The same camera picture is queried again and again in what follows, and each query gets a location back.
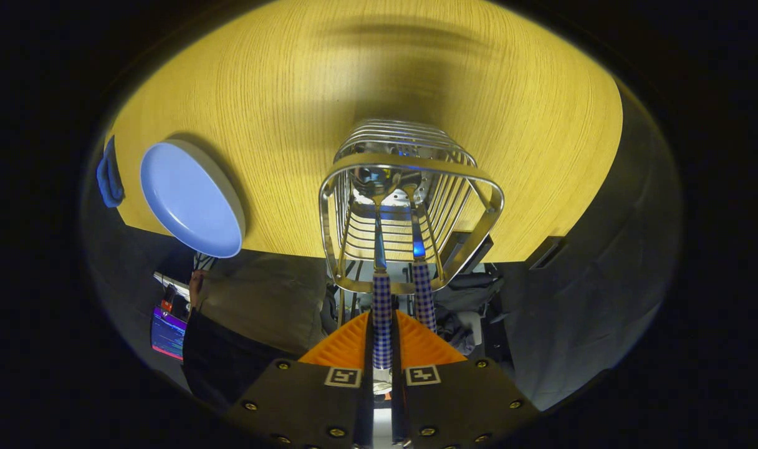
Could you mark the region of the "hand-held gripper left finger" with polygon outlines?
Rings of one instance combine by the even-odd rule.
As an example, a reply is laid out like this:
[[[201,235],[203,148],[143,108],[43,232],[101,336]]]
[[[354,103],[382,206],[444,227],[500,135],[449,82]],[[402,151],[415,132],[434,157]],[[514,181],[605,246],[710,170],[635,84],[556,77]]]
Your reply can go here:
[[[271,447],[373,447],[373,316],[298,360],[272,360],[225,418]]]

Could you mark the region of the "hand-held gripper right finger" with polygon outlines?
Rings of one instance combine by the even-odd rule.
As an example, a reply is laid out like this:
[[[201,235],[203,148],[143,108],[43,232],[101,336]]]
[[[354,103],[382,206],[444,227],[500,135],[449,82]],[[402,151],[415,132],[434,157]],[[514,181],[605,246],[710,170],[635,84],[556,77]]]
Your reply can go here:
[[[402,448],[488,448],[540,417],[487,358],[468,360],[411,316],[393,313],[391,440]]]

